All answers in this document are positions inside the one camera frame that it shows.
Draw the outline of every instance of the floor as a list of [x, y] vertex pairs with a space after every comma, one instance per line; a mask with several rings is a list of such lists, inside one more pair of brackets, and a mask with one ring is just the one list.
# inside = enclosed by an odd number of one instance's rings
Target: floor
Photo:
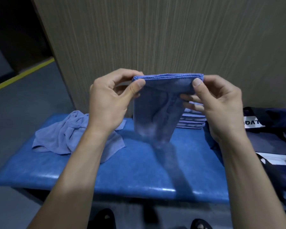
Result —
[[[56, 64], [0, 90], [0, 167], [53, 113], [69, 113], [73, 106]], [[103, 208], [115, 214], [117, 228], [190, 228], [195, 218], [214, 229], [232, 228], [229, 206], [176, 202], [104, 201], [92, 204], [91, 217]], [[9, 187], [0, 187], [0, 229], [26, 228], [40, 205]]]

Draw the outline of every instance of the towel stack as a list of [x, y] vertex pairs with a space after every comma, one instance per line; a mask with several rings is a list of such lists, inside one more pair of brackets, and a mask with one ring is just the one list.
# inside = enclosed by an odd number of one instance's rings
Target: towel stack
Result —
[[203, 115], [201, 112], [186, 108], [177, 124], [177, 128], [202, 129], [206, 125], [205, 122], [206, 122], [206, 116]]

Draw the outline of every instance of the wood grain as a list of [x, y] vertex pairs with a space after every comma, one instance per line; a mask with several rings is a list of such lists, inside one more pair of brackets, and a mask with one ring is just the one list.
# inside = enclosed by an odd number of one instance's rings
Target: wood grain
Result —
[[34, 0], [77, 109], [95, 78], [218, 74], [244, 106], [286, 108], [286, 0]]

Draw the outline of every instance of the yellow floor stripe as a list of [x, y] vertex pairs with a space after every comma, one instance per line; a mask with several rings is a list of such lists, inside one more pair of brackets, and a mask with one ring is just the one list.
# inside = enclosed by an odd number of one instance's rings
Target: yellow floor stripe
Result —
[[42, 62], [41, 64], [38, 64], [35, 67], [27, 69], [26, 71], [20, 73], [19, 75], [15, 76], [15, 77], [12, 77], [12, 78], [8, 79], [7, 81], [4, 81], [3, 83], [0, 83], [0, 89], [6, 87], [7, 85], [10, 85], [11, 83], [13, 83], [13, 82], [15, 82], [15, 81], [17, 81], [17, 80], [19, 80], [19, 79], [29, 75], [29, 74], [31, 74], [34, 71], [37, 71], [38, 69], [40, 69], [40, 68], [50, 64], [53, 61], [54, 61], [54, 58], [51, 58], [51, 59], [49, 59], [49, 60], [47, 60], [45, 62]]

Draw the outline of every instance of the fingernail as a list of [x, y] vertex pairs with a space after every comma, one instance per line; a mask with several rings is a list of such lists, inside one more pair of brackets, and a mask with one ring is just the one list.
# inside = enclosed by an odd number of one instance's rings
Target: fingernail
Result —
[[137, 82], [138, 82], [138, 85], [139, 85], [140, 89], [144, 87], [144, 85], [145, 85], [145, 80], [144, 79], [138, 79]]
[[194, 80], [193, 80], [193, 86], [194, 86], [194, 88], [197, 87], [197, 86], [199, 86], [199, 85], [201, 84], [201, 82], [202, 82], [202, 80], [199, 79], [199, 78], [194, 79]]

